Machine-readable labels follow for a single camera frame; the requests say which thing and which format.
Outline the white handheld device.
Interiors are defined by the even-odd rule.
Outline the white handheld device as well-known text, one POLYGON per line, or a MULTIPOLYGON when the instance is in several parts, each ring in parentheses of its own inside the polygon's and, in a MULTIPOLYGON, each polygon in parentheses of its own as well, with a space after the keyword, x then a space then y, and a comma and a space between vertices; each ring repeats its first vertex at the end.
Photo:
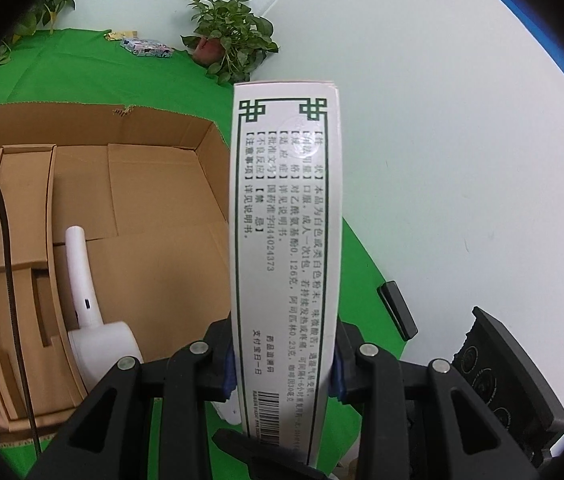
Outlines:
POLYGON ((120 359, 131 356, 143 362, 136 337, 125 322, 105 323, 96 298, 86 233, 81 226, 65 231, 65 252, 70 294, 78 328, 68 332, 80 377, 91 391, 120 359))

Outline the white green medicine box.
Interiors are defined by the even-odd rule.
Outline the white green medicine box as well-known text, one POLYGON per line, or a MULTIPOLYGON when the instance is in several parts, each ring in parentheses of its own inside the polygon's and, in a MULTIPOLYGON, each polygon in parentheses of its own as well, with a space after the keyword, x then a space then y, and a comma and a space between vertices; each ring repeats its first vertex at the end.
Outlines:
POLYGON ((228 222, 242 428, 308 466, 318 460, 329 395, 342 205, 335 84, 238 84, 228 222))

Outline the narrow cardboard insert box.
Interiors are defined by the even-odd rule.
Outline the narrow cardboard insert box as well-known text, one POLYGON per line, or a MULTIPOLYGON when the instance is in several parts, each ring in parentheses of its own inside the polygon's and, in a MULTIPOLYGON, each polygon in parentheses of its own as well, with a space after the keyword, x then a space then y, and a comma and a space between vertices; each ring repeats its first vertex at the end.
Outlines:
POLYGON ((0 229, 0 434, 65 422, 87 391, 68 340, 56 278, 52 209, 56 148, 0 148, 12 266, 0 229))

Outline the large cardboard tray box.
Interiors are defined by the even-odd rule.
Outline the large cardboard tray box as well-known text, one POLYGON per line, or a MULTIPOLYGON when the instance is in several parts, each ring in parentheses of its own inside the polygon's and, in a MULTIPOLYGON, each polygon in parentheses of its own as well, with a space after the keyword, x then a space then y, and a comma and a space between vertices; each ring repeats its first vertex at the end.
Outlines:
MULTIPOLYGON (((124 140, 148 126, 150 115, 160 110, 145 108, 131 115, 130 125, 109 122, 117 117, 108 106, 96 105, 96 112, 63 103, 40 103, 42 125, 28 122, 34 132, 25 140, 43 141, 50 115, 68 112, 68 128, 100 127, 96 140, 124 140)), ((0 119, 12 119, 6 113, 0 119)), ((113 220, 122 220, 122 235, 116 226, 104 240, 86 233, 91 274, 105 323, 125 322, 131 328, 145 361, 167 358, 204 335, 211 322, 228 315, 230 285, 228 261, 228 174, 229 151, 221 136, 202 129, 197 140, 175 138, 165 145, 52 144, 56 148, 53 180, 52 229, 56 278, 63 316, 68 331, 78 323, 70 294, 65 252, 65 231, 70 220, 91 223, 96 212, 108 212, 107 205, 94 208, 84 185, 71 191, 66 184, 87 184, 96 177, 95 198, 113 194, 113 220)), ((0 148, 10 145, 2 144, 0 148)))

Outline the small potted plant red pot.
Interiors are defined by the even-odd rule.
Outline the small potted plant red pot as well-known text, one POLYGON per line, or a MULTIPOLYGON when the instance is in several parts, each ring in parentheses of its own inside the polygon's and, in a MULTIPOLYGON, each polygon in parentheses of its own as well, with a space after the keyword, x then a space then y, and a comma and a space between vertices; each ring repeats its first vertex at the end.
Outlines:
POLYGON ((195 23, 181 37, 192 60, 220 86, 250 81, 256 68, 280 52, 274 26, 252 9, 254 0, 188 0, 195 23))

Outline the tissue packet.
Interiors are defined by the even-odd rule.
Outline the tissue packet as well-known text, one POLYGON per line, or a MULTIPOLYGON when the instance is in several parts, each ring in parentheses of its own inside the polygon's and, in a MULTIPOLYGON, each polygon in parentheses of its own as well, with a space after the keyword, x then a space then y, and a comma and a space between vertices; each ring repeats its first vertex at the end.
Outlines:
POLYGON ((154 40, 124 38, 119 44, 124 50, 139 58, 171 58, 174 53, 172 47, 154 40))

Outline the green tablecloth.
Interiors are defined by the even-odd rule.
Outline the green tablecloth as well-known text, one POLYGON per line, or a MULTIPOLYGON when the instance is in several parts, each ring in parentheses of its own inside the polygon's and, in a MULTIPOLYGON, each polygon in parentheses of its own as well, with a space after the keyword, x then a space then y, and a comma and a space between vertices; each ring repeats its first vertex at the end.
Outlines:
MULTIPOLYGON (((168 130, 165 145, 175 146, 175 138, 197 140, 202 129, 214 130, 222 142, 230 146, 233 88, 218 86, 205 75, 204 68, 194 64, 185 53, 171 58, 138 58, 114 42, 103 38, 104 32, 66 29, 37 32, 35 36, 16 45, 13 59, 0 67, 0 113, 11 113, 12 119, 0 119, 2 144, 54 143, 67 144, 132 144, 160 145, 162 133, 168 130), (68 112, 50 115, 50 126, 44 126, 43 141, 25 140, 34 127, 24 126, 24 113, 30 112, 28 122, 42 125, 43 106, 48 103, 80 107, 80 112, 96 112, 96 105, 108 106, 117 118, 109 122, 130 125, 131 115, 145 108, 160 110, 150 115, 148 126, 142 126, 138 140, 96 140, 104 130, 100 127, 75 127, 71 133, 61 133, 61 125, 68 128, 68 112)), ((96 177, 85 177, 89 183, 66 184, 71 191, 96 192, 96 177)), ((104 240, 105 234, 116 226, 122 235, 122 220, 113 220, 113 194, 104 198, 89 195, 84 202, 94 208, 107 205, 108 212, 96 212, 94 220, 70 220, 81 224, 94 240, 104 240)), ((345 322, 357 325, 366 340, 378 344, 397 358, 406 345, 398 335, 375 289, 384 281, 363 244, 343 218, 342 277, 340 278, 340 310, 345 322)), ((329 400, 318 460, 321 470, 330 472, 352 446, 360 428, 360 416, 350 406, 329 400)))

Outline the yellow packet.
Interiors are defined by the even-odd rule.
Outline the yellow packet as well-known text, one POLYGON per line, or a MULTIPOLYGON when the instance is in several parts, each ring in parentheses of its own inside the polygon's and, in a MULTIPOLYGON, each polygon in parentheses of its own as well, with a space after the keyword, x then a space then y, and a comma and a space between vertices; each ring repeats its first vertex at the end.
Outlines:
POLYGON ((118 32, 110 30, 104 34, 104 39, 106 41, 124 41, 137 38, 138 32, 136 30, 119 30, 118 32))

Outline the large potted plant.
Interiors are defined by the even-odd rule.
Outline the large potted plant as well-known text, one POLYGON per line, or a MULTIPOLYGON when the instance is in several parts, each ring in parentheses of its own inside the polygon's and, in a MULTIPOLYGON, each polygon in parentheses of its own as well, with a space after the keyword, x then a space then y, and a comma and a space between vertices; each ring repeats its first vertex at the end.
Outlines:
POLYGON ((66 9, 74 10, 75 8, 75 0, 35 0, 0 40, 0 65, 9 62, 13 47, 18 40, 34 36, 36 31, 42 28, 54 32, 58 14, 66 9))

